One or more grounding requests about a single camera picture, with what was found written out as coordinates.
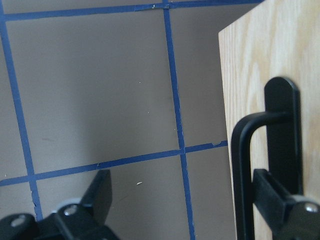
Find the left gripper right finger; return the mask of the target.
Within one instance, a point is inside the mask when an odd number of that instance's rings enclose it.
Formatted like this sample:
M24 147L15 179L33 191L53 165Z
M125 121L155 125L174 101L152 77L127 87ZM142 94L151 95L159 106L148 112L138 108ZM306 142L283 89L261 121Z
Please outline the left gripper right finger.
M266 169L253 171L253 203L274 240L318 240L320 204L291 194Z

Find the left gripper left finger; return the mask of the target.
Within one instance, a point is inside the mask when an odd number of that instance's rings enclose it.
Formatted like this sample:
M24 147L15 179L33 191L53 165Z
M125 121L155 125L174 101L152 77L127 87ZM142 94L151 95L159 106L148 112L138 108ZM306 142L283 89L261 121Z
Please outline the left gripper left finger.
M112 203L110 170L99 170L79 203L62 206L43 220L28 213L0 221L2 240L110 240L105 221Z

